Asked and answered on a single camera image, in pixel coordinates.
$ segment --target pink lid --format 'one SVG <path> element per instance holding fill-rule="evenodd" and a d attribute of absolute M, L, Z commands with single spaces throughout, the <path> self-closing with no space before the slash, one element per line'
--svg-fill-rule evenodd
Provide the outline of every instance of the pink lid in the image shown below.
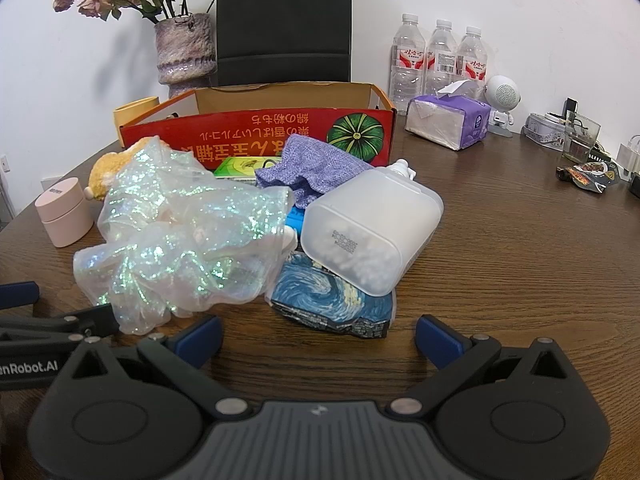
<path fill-rule="evenodd" d="M 36 199 L 36 209 L 43 222 L 51 222 L 75 208 L 84 198 L 76 177 L 61 180 Z"/>

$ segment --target metal screw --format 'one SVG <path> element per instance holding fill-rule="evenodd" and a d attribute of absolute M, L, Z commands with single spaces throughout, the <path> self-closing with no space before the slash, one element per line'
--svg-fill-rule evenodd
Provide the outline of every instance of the metal screw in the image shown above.
<path fill-rule="evenodd" d="M 246 400 L 238 399 L 237 397 L 227 397 L 216 402 L 216 410 L 223 415 L 240 415 L 248 407 Z"/>
<path fill-rule="evenodd" d="M 422 403 L 411 397 L 399 397 L 391 401 L 390 407 L 400 415 L 415 415 L 422 409 Z"/>

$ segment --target white plastic container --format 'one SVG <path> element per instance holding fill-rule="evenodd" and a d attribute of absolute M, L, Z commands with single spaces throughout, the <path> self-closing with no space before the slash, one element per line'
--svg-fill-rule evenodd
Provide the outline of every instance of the white plastic container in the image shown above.
<path fill-rule="evenodd" d="M 308 256 L 370 296 L 385 296 L 411 267 L 444 205 L 413 182 L 405 160 L 364 171 L 312 202 L 301 243 Z"/>

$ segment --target black paper bag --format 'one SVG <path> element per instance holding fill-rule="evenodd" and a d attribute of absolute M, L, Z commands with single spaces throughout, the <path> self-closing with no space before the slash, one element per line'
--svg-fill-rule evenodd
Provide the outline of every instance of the black paper bag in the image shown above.
<path fill-rule="evenodd" d="M 218 84 L 349 81 L 351 0 L 218 0 Z"/>

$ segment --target wooden table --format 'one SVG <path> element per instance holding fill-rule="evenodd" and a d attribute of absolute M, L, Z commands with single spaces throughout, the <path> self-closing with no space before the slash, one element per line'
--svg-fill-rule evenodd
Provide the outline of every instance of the wooden table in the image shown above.
<path fill-rule="evenodd" d="M 485 332 L 507 346 L 556 339 L 590 387 L 612 430 L 601 480 L 635 480 L 640 470 L 640 200 L 626 185 L 603 195 L 556 179 L 558 152 L 529 139 L 489 136 L 452 152 L 404 132 L 394 158 L 445 203 L 431 243 L 399 283 L 398 314 L 384 340 L 313 332 L 261 299 L 217 305 L 224 348 L 203 370 L 253 400 L 373 398 L 387 402 L 431 373 L 418 355 L 418 316 L 434 314 L 465 335 Z M 71 172 L 86 182 L 100 154 Z M 100 204 L 93 204 L 97 218 Z M 88 306 L 72 275 L 75 251 L 101 243 L 94 228 L 56 249 L 33 205 L 0 234 L 0 283 L 35 280 L 36 316 Z M 15 309 L 31 315 L 31 308 Z M 172 321 L 176 332 L 188 320 Z M 132 343 L 133 336 L 120 342 Z M 8 480 L 41 478 L 24 438 L 43 391 L 2 393 L 9 426 Z"/>

